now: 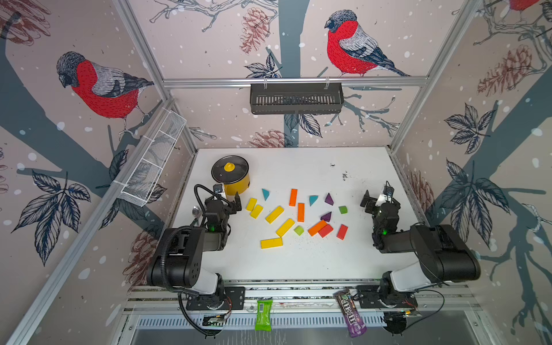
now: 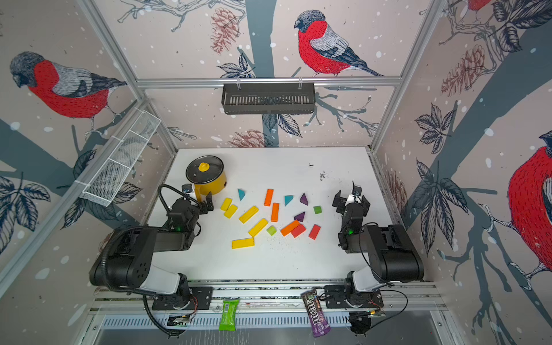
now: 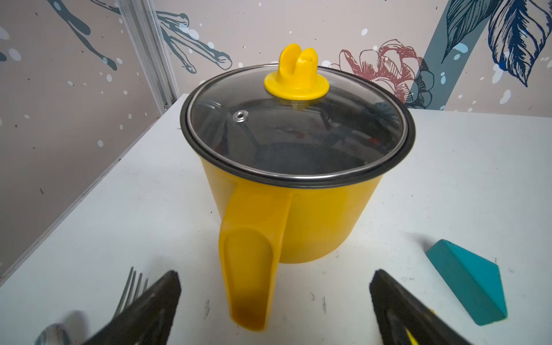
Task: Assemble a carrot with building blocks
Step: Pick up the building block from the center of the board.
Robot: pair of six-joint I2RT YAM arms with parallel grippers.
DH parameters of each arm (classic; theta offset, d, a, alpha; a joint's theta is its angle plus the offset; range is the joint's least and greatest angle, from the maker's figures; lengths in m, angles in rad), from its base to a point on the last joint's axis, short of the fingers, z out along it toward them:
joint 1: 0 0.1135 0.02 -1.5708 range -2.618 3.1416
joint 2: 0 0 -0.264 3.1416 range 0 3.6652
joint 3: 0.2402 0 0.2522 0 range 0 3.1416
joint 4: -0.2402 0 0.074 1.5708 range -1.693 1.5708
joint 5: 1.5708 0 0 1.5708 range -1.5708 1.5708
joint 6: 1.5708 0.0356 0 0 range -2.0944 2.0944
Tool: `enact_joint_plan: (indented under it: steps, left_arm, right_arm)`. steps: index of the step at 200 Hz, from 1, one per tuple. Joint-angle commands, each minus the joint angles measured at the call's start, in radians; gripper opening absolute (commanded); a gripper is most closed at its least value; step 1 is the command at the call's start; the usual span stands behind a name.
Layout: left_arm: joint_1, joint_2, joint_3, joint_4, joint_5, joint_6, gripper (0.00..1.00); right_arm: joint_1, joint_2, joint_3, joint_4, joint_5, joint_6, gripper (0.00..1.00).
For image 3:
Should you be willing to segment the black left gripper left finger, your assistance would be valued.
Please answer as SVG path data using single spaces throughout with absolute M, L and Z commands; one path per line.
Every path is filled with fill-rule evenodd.
M 86 343 L 168 343 L 180 295 L 178 273 L 169 270 Z

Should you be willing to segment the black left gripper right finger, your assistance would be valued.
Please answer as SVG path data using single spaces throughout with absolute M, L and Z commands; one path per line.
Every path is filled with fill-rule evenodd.
M 375 272 L 369 291 L 382 343 L 469 345 L 385 270 Z

